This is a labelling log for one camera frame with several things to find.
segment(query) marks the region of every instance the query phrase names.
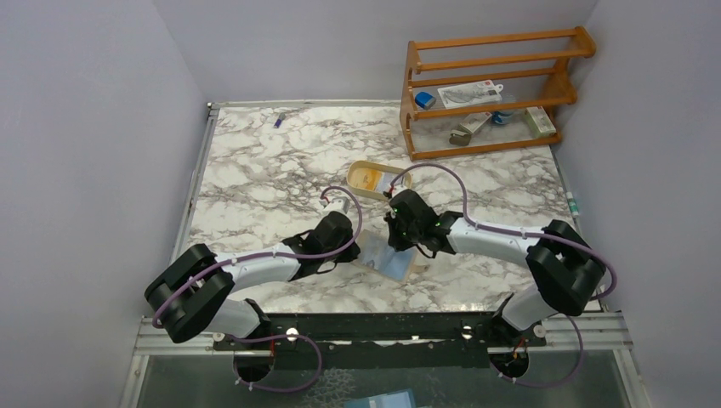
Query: cable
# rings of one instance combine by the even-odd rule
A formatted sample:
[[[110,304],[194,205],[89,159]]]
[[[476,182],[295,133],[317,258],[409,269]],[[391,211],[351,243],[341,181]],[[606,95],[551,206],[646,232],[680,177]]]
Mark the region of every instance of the cable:
[[[238,363],[236,362],[236,359],[233,359],[233,372],[236,374],[237,383],[243,384],[248,386],[248,389],[253,391],[254,388],[262,389],[263,391],[270,391],[271,393],[283,393],[283,394],[289,394],[289,393],[297,393],[298,391],[303,391],[304,389],[310,387],[313,385],[316,381],[318,381],[318,378],[321,377],[321,373],[323,371],[323,357],[321,354],[321,349],[318,347],[318,344],[316,344],[313,340],[310,339],[310,337],[306,337],[302,334],[277,334],[275,336],[268,336],[268,337],[260,337],[260,338],[239,338],[232,335],[229,335],[230,338],[235,340],[238,343],[245,343],[245,344],[252,344],[252,343],[263,343],[263,342],[274,342],[275,340],[278,340],[279,338],[289,338],[289,337],[297,337],[306,343],[310,344],[313,349],[315,350],[315,355],[318,356],[318,367],[315,369],[315,373],[313,374],[313,377],[308,380],[307,382],[298,385],[297,387],[292,388],[275,388],[275,387],[267,387],[264,385],[256,385],[254,382],[247,382],[241,378],[240,373],[238,372]]]
[[[567,383],[570,383],[577,375],[578,372],[581,370],[581,366],[583,366],[583,361],[586,359],[586,353],[583,352],[583,339],[581,338],[581,329],[578,328],[578,325],[576,322],[570,317],[566,316],[568,320],[571,321],[571,324],[573,325],[574,330],[576,330],[576,335],[578,336],[578,349],[579,349],[579,355],[578,355],[578,361],[576,361],[576,366],[573,367],[573,370],[571,372],[561,378],[560,380],[552,381],[552,382],[530,382],[530,381],[524,381],[520,380],[518,378],[511,378],[509,376],[506,376],[502,374],[495,365],[491,364],[491,367],[493,367],[494,370],[498,373],[498,376],[500,378],[503,378],[504,380],[511,382],[516,385],[522,385],[524,387],[529,388],[554,388],[554,387],[560,387],[562,385],[566,385]]]
[[[516,344],[516,347],[514,347],[514,350],[511,352],[514,354],[514,360],[518,358],[518,353],[516,353],[516,350],[518,349],[518,347],[520,347],[521,344],[524,345],[524,351],[528,353],[528,344],[525,342],[525,337],[521,336],[519,343]]]
[[[409,171],[411,171],[412,169],[418,168],[418,167],[436,167],[436,168],[446,171],[451,176],[453,176],[453,178],[456,179],[456,181],[461,185],[461,191],[463,192],[463,219],[465,219],[467,223],[473,225],[476,229],[479,229],[479,230],[483,229],[485,231],[495,232],[497,234],[505,234],[505,235],[512,235],[512,236],[524,236],[524,233],[520,232],[520,231],[515,231],[512,229],[510,230],[510,229],[505,229],[505,228],[500,228],[500,227],[493,227],[490,225],[483,225],[483,224],[471,219],[471,217],[468,215],[468,192],[466,191],[466,184],[463,183],[463,180],[461,180],[460,176],[458,176],[458,174],[456,172],[454,172],[450,168],[442,166],[440,164],[426,162],[426,163],[414,164],[414,165],[406,168],[405,170],[403,170],[402,172],[397,174],[395,176],[395,178],[390,180],[391,189],[393,188],[393,185],[395,184],[395,182],[400,177],[402,177],[403,174],[406,174]],[[591,300],[598,300],[598,299],[605,298],[616,289],[616,283],[618,281],[618,278],[616,276],[616,271],[613,269],[613,266],[611,266],[611,264],[610,264],[610,262],[608,262],[608,260],[606,260],[600,253],[596,252],[592,248],[581,245],[581,244],[571,241],[571,240],[567,240],[565,238],[561,238],[559,236],[543,234],[540,232],[526,232],[525,236],[530,237],[530,238],[539,238],[539,239],[547,239],[547,240],[551,240],[551,241],[556,241],[558,243],[567,245],[567,246],[577,249],[579,251],[584,251],[591,257],[595,258],[597,261],[601,262],[609,271],[610,285],[609,285],[608,289],[606,289],[604,292],[591,297]]]
[[[361,204],[358,202],[358,199],[355,198],[355,195],[351,193],[350,191],[346,190],[344,187],[340,187],[337,185],[331,185],[326,187],[321,192],[321,198],[326,198],[326,193],[329,190],[339,190],[343,193],[347,194],[351,200],[353,200],[353,203],[355,204],[355,209],[358,211],[358,227],[355,229],[355,233],[350,238],[350,241],[346,242],[343,246],[341,246],[338,249],[335,249],[330,252],[321,253],[321,254],[314,254],[314,255],[303,255],[298,253],[287,253],[287,252],[257,252],[252,253],[249,255],[245,255],[238,258],[232,258],[232,259],[226,259],[224,261],[214,263],[204,270],[202,270],[197,275],[191,277],[187,282],[185,282],[177,291],[175,291],[170,297],[163,302],[163,304],[158,308],[156,313],[153,315],[153,327],[156,329],[162,329],[162,324],[160,322],[160,317],[163,313],[167,310],[167,307],[170,306],[170,303],[172,303],[175,299],[179,298],[180,295],[188,290],[190,286],[192,286],[194,283],[198,282],[200,279],[202,279],[205,275],[213,272],[214,270],[218,268],[223,268],[224,266],[231,265],[231,264],[237,264],[239,262],[248,261],[250,259],[257,259],[257,258],[266,258],[266,257],[282,257],[282,258],[291,258],[291,259],[323,259],[323,258],[329,258],[333,257],[335,255],[338,255],[339,253],[345,251],[348,247],[353,245],[356,238],[358,238],[358,235],[361,234],[361,229],[363,228],[363,213],[361,211]]]

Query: white plastic casing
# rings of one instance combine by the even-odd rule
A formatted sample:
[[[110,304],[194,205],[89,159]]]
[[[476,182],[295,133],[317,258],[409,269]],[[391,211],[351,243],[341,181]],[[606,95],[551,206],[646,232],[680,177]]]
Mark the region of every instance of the white plastic casing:
[[[258,314],[244,300],[225,299],[205,332],[227,333],[244,338],[260,325]]]
[[[519,332],[531,327],[539,320],[557,314],[556,309],[548,306],[534,283],[521,293],[516,293],[501,312],[503,319]]]
[[[512,227],[509,225],[488,224],[506,230],[525,231],[525,232],[542,232],[540,227],[528,227],[521,229],[520,227]],[[527,266],[525,256],[528,248],[538,243],[537,238],[525,239],[520,236],[512,236],[506,234],[498,234],[496,232],[488,232],[482,229],[476,229],[473,225],[466,222],[465,219],[459,218],[451,227],[451,233],[448,235],[448,242],[456,253],[475,253],[478,255],[486,255],[487,257],[497,258],[504,261],[513,262],[521,266]]]
[[[274,247],[261,249],[259,251],[235,254],[219,252],[218,259],[239,258],[253,253],[273,252],[274,250],[276,253],[293,253],[289,246],[278,244]],[[295,276],[299,269],[300,263],[297,259],[285,257],[251,259],[223,267],[223,270],[233,275],[233,281],[236,283],[236,285],[233,286],[233,292],[266,282],[287,282]]]

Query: glass panel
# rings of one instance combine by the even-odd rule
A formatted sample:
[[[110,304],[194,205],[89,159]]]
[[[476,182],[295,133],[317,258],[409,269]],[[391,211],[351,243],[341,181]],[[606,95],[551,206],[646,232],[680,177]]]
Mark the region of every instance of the glass panel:
[[[524,379],[552,381],[576,363],[577,353],[531,355]],[[514,386],[494,371],[456,367],[391,370],[325,370],[312,388],[295,394],[248,391],[235,385],[229,356],[156,356],[150,359],[139,406],[343,407],[350,400],[410,388],[418,407],[623,407],[629,406],[611,352],[588,352],[578,377],[561,388]],[[290,387],[308,371],[272,371],[266,385]]]

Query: blue object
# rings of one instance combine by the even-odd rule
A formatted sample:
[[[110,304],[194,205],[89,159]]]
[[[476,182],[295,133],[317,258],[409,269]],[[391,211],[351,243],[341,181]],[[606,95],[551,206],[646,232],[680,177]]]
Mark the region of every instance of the blue object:
[[[275,124],[273,125],[273,128],[278,128],[278,127],[280,127],[280,126],[281,126],[281,123],[283,123],[283,119],[285,119],[285,118],[286,118],[286,114],[285,114],[285,113],[281,113],[280,115],[278,115],[278,120],[275,121]]]
[[[499,110],[496,110],[491,115],[491,122],[496,123],[497,125],[507,125],[508,121],[510,120],[511,116],[513,116],[513,113],[505,113],[501,112]]]
[[[410,389],[374,397],[356,399],[343,404],[343,408],[416,408],[416,401]]]
[[[427,92],[419,92],[416,95],[416,105],[420,106],[424,110],[428,110],[435,104],[435,98],[433,95]]]

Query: label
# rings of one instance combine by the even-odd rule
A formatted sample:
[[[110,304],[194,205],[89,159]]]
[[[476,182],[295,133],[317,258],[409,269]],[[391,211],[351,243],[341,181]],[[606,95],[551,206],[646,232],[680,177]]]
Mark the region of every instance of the label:
[[[493,81],[480,81],[438,88],[438,95],[446,108],[461,108],[500,102],[502,90],[501,84],[494,85]]]

